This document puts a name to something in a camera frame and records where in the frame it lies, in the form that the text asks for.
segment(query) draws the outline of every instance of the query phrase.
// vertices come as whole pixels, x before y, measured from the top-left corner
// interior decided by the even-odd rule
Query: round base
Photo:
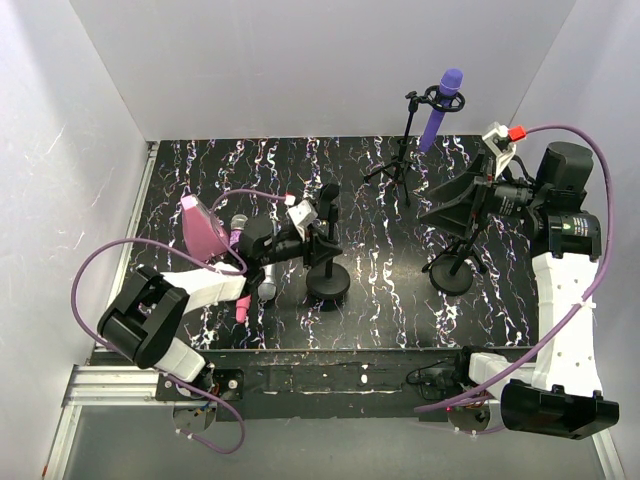
[[[449,274],[456,258],[455,255],[443,255],[429,269],[431,284],[437,290],[452,296],[467,293],[473,284],[473,270],[467,262],[462,263],[455,275]]]
[[[351,286],[349,272],[337,263],[333,264],[333,275],[327,278],[324,275],[325,264],[313,267],[307,273],[307,289],[314,297],[321,300],[337,300],[344,296]]]

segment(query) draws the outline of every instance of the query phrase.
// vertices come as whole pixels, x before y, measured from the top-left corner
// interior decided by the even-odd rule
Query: black speckled tabletop
[[[413,138],[409,172],[412,206],[387,178],[369,185],[362,176],[397,151],[394,137],[269,138],[163,141],[160,144],[138,236],[185,250],[180,198],[196,194],[211,205],[223,191],[255,188],[315,197],[329,182],[341,184],[336,258],[351,274],[344,302],[306,294],[299,260],[278,265],[278,296],[254,298],[246,324],[231,304],[206,307],[183,319],[178,336],[201,349],[426,348],[463,345],[514,346],[537,341],[536,290],[527,242],[519,226],[493,219],[477,243],[489,267],[476,274],[471,291],[447,297],[431,286],[421,267],[447,236],[421,225],[430,208],[424,197],[459,173],[480,146],[475,136],[438,137],[427,155]],[[225,225],[236,213],[253,216],[285,207],[254,196],[230,197],[217,212]],[[146,263],[159,271],[183,271],[188,262],[165,251],[135,245],[130,267]]]

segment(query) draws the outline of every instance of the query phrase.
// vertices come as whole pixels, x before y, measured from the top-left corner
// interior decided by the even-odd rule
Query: tripod stand
[[[402,185],[404,187],[405,203],[407,207],[409,207],[411,206],[411,200],[409,198],[409,190],[407,190],[407,173],[413,162],[405,160],[404,157],[407,153],[407,147],[409,146],[409,130],[411,129],[411,122],[413,122],[413,115],[418,111],[418,106],[421,103],[427,103],[427,101],[418,95],[417,92],[409,92],[404,98],[409,100],[409,118],[407,120],[407,126],[404,129],[404,136],[398,140],[398,145],[400,146],[398,155],[391,157],[391,162],[365,175],[364,183],[369,183],[369,180],[376,175],[385,174],[395,185]],[[389,172],[390,168],[395,168],[393,174]]]

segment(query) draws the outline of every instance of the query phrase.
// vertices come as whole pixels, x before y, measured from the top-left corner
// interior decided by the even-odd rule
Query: microphone stand
[[[404,98],[409,100],[409,118],[407,119],[407,126],[404,129],[404,136],[398,140],[400,146],[398,154],[391,157],[391,162],[376,168],[371,173],[364,176],[363,183],[369,183],[371,178],[376,175],[385,174],[389,177],[393,184],[404,187],[405,204],[407,207],[411,206],[411,199],[409,198],[409,190],[407,189],[407,173],[411,169],[413,162],[405,159],[407,148],[409,147],[409,130],[411,130],[411,122],[413,122],[413,115],[418,111],[420,104],[429,104],[434,110],[444,113],[459,112],[464,107],[464,97],[461,93],[456,93],[453,97],[447,97],[440,94],[438,85],[432,85],[427,88],[424,95],[418,95],[417,92],[409,92]],[[389,172],[390,168],[395,168],[393,174]]]
[[[400,149],[398,150],[398,155],[394,155],[391,157],[391,162],[386,165],[376,168],[373,172],[364,176],[364,183],[369,183],[372,177],[376,175],[385,174],[393,181],[394,185],[402,185],[404,186],[404,197],[405,203],[407,207],[411,206],[411,200],[409,199],[409,191],[407,190],[407,173],[411,168],[410,160],[406,160],[404,157],[407,153],[407,147],[409,146],[409,130],[411,129],[411,122],[413,122],[413,115],[418,111],[418,106],[421,103],[426,103],[424,101],[424,97],[418,95],[418,92],[409,92],[405,95],[407,100],[409,100],[409,118],[407,120],[407,126],[404,129],[404,136],[398,139],[398,145]],[[393,174],[389,173],[388,169],[395,168]]]

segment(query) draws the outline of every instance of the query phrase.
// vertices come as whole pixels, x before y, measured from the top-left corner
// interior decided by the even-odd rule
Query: red connector
[[[509,129],[509,138],[512,142],[517,142],[518,140],[522,140],[527,136],[527,131],[524,129],[522,125],[518,125],[517,127],[513,127]]]

